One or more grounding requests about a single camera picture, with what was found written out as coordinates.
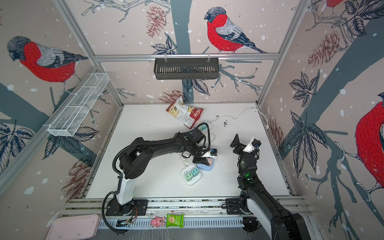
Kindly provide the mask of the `blue square power socket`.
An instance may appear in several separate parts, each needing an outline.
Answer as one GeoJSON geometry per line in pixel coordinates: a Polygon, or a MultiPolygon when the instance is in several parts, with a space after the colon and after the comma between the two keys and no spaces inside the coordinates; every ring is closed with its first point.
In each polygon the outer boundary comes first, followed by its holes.
{"type": "Polygon", "coordinates": [[[212,170],[213,165],[212,165],[212,166],[209,166],[209,165],[205,165],[205,164],[197,164],[197,167],[198,167],[198,169],[200,169],[200,170],[209,172],[209,171],[212,170]]]}

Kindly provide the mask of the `white square power socket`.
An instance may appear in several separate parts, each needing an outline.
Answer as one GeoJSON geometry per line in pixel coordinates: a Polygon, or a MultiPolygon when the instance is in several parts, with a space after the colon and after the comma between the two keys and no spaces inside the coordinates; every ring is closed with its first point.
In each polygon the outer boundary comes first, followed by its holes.
{"type": "Polygon", "coordinates": [[[201,179],[202,173],[195,164],[191,164],[181,171],[181,177],[188,186],[192,186],[201,179]]]}

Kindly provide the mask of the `green plug adapter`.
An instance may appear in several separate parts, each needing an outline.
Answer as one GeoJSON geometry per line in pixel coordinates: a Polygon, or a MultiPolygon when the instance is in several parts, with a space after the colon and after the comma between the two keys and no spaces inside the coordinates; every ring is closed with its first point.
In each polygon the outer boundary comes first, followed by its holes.
{"type": "Polygon", "coordinates": [[[186,180],[187,182],[189,182],[192,178],[193,178],[193,175],[192,175],[191,172],[189,172],[189,173],[187,173],[187,174],[185,175],[185,180],[186,180]]]}

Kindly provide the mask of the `teal plug adapter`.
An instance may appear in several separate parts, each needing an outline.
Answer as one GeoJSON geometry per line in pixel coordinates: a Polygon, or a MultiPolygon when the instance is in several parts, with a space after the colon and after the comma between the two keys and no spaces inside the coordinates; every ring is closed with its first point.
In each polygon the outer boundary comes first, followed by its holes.
{"type": "Polygon", "coordinates": [[[199,127],[199,130],[200,130],[201,132],[207,132],[207,131],[208,131],[208,126],[207,126],[206,124],[204,124],[204,125],[202,125],[202,126],[199,127]]]}
{"type": "Polygon", "coordinates": [[[191,173],[192,173],[193,177],[196,177],[196,176],[200,173],[200,171],[199,171],[198,168],[194,168],[194,169],[191,171],[191,173]]]}

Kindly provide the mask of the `pink plug adapter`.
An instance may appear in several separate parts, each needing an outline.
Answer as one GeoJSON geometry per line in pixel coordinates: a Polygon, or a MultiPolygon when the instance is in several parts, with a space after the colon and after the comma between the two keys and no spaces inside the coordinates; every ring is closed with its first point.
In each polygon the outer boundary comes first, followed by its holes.
{"type": "Polygon", "coordinates": [[[209,166],[213,165],[213,159],[212,158],[207,158],[207,162],[208,162],[209,166]]]}

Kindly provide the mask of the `teal plug adapter front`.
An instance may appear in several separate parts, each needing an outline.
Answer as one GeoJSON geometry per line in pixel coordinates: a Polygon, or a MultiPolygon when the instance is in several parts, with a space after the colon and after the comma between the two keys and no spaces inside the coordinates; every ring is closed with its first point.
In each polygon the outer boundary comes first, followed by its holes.
{"type": "Polygon", "coordinates": [[[198,168],[194,168],[194,169],[191,171],[191,173],[192,173],[193,177],[196,177],[196,176],[200,173],[200,171],[199,171],[198,168]]]}

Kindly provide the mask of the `white multicolour power strip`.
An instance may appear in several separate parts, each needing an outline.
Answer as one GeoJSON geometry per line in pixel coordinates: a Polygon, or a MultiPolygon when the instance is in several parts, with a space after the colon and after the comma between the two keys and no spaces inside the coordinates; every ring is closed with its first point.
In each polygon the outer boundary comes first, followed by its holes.
{"type": "Polygon", "coordinates": [[[197,128],[201,133],[205,135],[210,135],[212,133],[213,125],[208,121],[203,121],[197,126],[197,128]]]}

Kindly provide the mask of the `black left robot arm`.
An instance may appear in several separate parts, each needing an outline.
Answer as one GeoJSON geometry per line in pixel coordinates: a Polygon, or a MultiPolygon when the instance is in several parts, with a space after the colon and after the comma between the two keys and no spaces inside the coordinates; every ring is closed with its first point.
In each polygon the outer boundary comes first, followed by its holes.
{"type": "Polygon", "coordinates": [[[167,154],[182,154],[185,159],[192,158],[193,165],[209,166],[209,160],[217,157],[217,149],[211,148],[209,124],[201,123],[165,140],[146,141],[139,137],[120,150],[112,161],[112,169],[118,174],[118,187],[104,198],[102,215],[123,216],[137,210],[133,181],[144,173],[152,159],[167,154]]]}

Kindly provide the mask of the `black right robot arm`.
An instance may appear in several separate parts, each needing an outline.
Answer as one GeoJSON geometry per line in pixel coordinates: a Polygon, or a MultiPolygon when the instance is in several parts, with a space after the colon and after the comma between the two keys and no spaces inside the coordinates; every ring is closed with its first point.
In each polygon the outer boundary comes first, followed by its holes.
{"type": "Polygon", "coordinates": [[[257,175],[257,161],[260,158],[261,141],[253,138],[249,144],[240,143],[236,134],[230,144],[238,156],[237,177],[240,195],[227,198],[221,205],[228,215],[245,214],[243,230],[254,233],[264,228],[271,240],[309,240],[310,234],[304,218],[284,208],[267,191],[257,175]]]}

